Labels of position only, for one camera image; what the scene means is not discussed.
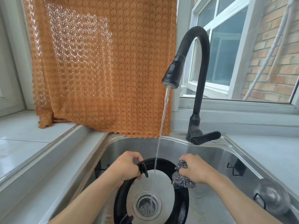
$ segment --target sink basin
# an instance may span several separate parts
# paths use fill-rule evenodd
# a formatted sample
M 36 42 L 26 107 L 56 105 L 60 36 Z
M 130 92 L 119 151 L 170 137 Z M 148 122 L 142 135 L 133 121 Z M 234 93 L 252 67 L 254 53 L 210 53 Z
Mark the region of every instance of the sink basin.
M 101 156 L 102 168 L 112 164 L 118 156 L 125 151 L 140 152 L 144 159 L 155 157 L 158 140 L 128 138 L 117 134 L 110 134 L 99 146 L 104 150 Z M 197 154 L 220 173 L 227 176 L 243 193 L 248 197 L 254 197 L 254 189 L 260 178 L 272 178 L 271 175 L 247 155 L 241 148 L 234 145 L 228 138 L 222 136 L 216 143 L 208 142 L 201 146 L 194 146 L 185 140 L 184 134 L 171 134 L 163 136 L 159 149 L 159 158 L 167 159 L 177 164 L 182 154 Z M 239 172 L 242 176 L 233 176 L 233 169 L 228 168 L 236 162 L 241 162 Z M 292 208 L 284 215 L 277 217 L 284 224 L 299 224 L 298 200 L 289 192 Z M 111 194 L 107 205 L 99 213 L 95 224 L 114 223 L 113 206 L 116 190 Z M 211 224 L 230 224 L 235 223 L 229 211 L 226 209 L 217 194 L 205 184 L 197 184 L 193 189 L 189 189 L 189 211 L 186 224 L 211 223 Z M 58 214 L 63 206 L 58 206 L 55 214 Z

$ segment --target orange curtain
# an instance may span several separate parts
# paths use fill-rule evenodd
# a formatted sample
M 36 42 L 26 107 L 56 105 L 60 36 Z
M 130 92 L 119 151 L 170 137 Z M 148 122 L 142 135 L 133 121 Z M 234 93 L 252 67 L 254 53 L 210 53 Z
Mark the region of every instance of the orange curtain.
M 39 127 L 159 135 L 176 0 L 24 0 Z M 170 133 L 171 96 L 163 134 Z

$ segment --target sprayer button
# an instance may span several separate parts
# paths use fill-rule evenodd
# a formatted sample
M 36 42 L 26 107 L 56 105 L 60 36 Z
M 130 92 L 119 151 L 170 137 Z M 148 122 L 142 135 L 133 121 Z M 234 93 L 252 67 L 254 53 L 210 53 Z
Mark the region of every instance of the sprayer button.
M 169 67 L 167 73 L 168 73 L 168 74 L 171 74 L 171 73 L 173 72 L 174 68 L 175 68 L 175 65 L 174 65 L 174 64 L 170 65 L 170 67 Z

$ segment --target water stream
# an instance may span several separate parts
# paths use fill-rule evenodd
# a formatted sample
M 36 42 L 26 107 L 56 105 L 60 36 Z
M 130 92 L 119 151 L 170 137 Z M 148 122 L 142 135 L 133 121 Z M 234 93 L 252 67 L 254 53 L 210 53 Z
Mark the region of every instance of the water stream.
M 154 167 L 154 177 L 153 177 L 152 185 L 151 185 L 151 198 L 150 198 L 150 204 L 151 204 L 151 206 L 152 206 L 152 196 L 153 196 L 154 189 L 155 189 L 154 187 L 155 187 L 155 176 L 156 176 L 156 167 L 157 167 L 158 152 L 159 152 L 159 146 L 160 146 L 160 142 L 161 142 L 162 129 L 163 129 L 163 123 L 164 123 L 165 114 L 166 114 L 166 107 L 167 107 L 169 92 L 170 92 L 170 86 L 167 86 L 166 87 L 166 93 L 165 93 L 165 99 L 164 99 L 164 110 L 163 110 L 162 121 L 161 121 L 159 141 L 158 141 L 157 152 L 156 152 L 155 167 Z

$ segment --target black faucet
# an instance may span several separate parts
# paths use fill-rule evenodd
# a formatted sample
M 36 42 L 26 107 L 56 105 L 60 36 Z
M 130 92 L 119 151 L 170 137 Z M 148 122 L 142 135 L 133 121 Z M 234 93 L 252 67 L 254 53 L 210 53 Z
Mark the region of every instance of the black faucet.
M 162 83 L 165 86 L 170 86 L 172 89 L 178 88 L 183 74 L 187 53 L 193 40 L 196 37 L 200 40 L 200 44 L 202 47 L 202 63 L 196 88 L 193 114 L 190 117 L 186 139 L 194 145 L 201 145 L 205 142 L 216 140 L 221 137 L 221 133 L 219 131 L 203 134 L 202 131 L 199 129 L 199 112 L 200 107 L 202 105 L 202 98 L 204 96 L 204 85 L 207 78 L 207 69 L 210 60 L 209 36 L 201 26 L 192 27 L 190 30 L 187 31 L 187 33 L 183 37 L 180 47 L 178 48 L 178 52 L 174 57 L 174 60 L 172 61 L 171 65 L 167 69 L 166 74 L 162 79 Z

